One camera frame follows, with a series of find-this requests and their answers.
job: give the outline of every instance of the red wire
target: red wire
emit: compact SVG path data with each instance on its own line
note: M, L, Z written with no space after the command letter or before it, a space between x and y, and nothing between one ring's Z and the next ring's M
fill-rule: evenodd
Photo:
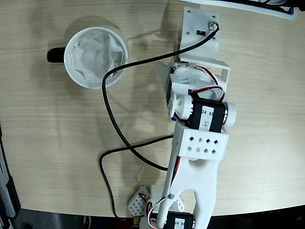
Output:
M176 174L177 174L177 172L178 172L178 167L179 167L179 164L180 164L180 159L181 159L181 158L180 158L179 156L177 156L175 168L173 169L172 182L173 182L173 180L174 180L174 178L175 178L175 176L176 176Z
M199 65L198 65L198 67L204 69L204 70L206 71L206 73L212 78L212 80L214 81L214 83L215 83L216 85L218 85L218 81L216 80L216 78L213 76L213 74L212 74L208 69L206 69L205 67L199 66Z
M214 88L219 88L219 89L223 90L220 86L215 85L215 86L199 88L197 90L192 91L190 94L196 94L196 93L204 92L204 91L211 90L211 89L214 89Z
M144 200L145 202L147 202L147 199L143 197L143 196L145 196L145 195L143 195L142 193L139 193L139 196L141 197L142 200Z

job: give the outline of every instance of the white plastic frame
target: white plastic frame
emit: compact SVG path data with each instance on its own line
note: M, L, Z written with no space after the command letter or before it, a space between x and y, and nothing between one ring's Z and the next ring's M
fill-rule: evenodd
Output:
M290 14L278 12L275 10L270 10L270 9L266 9L266 8L256 7L256 6L249 6L249 5L239 4L239 3L234 3L234 2L227 2L227 1L219 1L219 0L179 0L179 1L254 11L254 12L269 14L269 15L286 18L286 19L290 19L290 20L296 19L297 15L298 15L298 10L296 8L294 8L294 13L292 15L290 15Z

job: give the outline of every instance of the wood grain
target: wood grain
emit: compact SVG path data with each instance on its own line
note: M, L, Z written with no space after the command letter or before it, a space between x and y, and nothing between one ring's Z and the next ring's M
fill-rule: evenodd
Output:
M0 122L23 208L112 215L98 158L122 142L102 93L76 85L62 64L47 63L47 50L64 46L83 28L112 24L128 38L131 62L171 52L184 5L177 0L0 2ZM232 68L228 95L238 109L219 168L214 214L305 204L305 14L289 21L202 7L220 13L219 60ZM153 63L128 69L108 92L130 142L173 131ZM140 152L166 166L170 149L166 141ZM108 156L104 165L120 216L127 215L127 200L139 185L162 184L165 178L127 151ZM192 210L192 192L183 198Z

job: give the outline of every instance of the white wire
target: white wire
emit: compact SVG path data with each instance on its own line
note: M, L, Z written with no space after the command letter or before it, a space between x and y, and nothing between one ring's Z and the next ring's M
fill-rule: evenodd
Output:
M150 228L152 228L152 229L159 229L158 227L155 227L155 226L153 226L153 225L151 224L150 216L151 216L153 210L154 210L157 206L159 206L163 201L165 201L166 199L167 199L167 197L163 197L162 199L160 199L160 200L152 207L152 209L149 210L148 215L147 215L147 222L148 222L148 225L149 225Z
M88 229L90 229L91 227L91 216L89 216L89 225L88 225Z

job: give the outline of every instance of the white mounting plate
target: white mounting plate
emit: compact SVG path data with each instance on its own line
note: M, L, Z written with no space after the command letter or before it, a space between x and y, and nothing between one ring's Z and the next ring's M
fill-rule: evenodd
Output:
M212 21L219 22L219 15L217 13L197 8L184 7L180 50L202 41L213 32L209 30L209 23ZM204 31L205 36L197 35L197 30ZM188 57L188 59L204 62L216 60L219 45L219 32L214 38L214 40L211 39L206 44L192 51L179 55L180 59L184 61L183 58Z
M290 15L290 14L286 14L286 13L282 13L282 12L278 12L278 11L270 10L270 9L266 9L266 8L249 6L249 5L245 5L245 4L221 1L221 0L179 0L179 1L211 5L211 6L223 6L223 7L236 8L236 9L241 9L241 10L249 10L249 11L269 14L269 15L273 15L273 16L277 16L277 17L281 17L281 18L286 18L286 19L290 19L290 20L294 20L297 18L297 11L298 11L296 8L294 8L294 13Z

